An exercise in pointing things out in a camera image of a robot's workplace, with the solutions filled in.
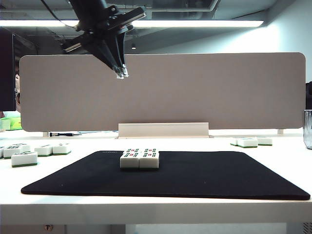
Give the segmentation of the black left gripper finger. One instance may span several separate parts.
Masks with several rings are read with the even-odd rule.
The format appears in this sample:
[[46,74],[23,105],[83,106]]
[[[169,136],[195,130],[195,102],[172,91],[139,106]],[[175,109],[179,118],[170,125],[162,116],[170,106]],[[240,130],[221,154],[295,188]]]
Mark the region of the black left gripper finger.
[[116,36],[92,38],[84,42],[82,47],[113,70],[117,78],[122,78],[122,60]]
[[117,78],[128,77],[128,71],[124,58],[124,39],[126,32],[114,31],[115,34],[115,48],[114,48],[114,59],[116,67],[114,69],[117,74]]

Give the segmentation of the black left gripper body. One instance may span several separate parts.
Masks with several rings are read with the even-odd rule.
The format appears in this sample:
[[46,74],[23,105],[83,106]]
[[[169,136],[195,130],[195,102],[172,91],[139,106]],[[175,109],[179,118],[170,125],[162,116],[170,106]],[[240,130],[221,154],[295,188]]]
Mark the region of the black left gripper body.
[[61,45],[67,53],[82,47],[84,42],[92,38],[104,39],[106,36],[115,36],[114,31],[130,31],[132,27],[127,28],[128,25],[146,16],[142,7],[127,13],[121,13],[116,6],[73,6],[73,10],[79,19],[76,30],[84,33]]

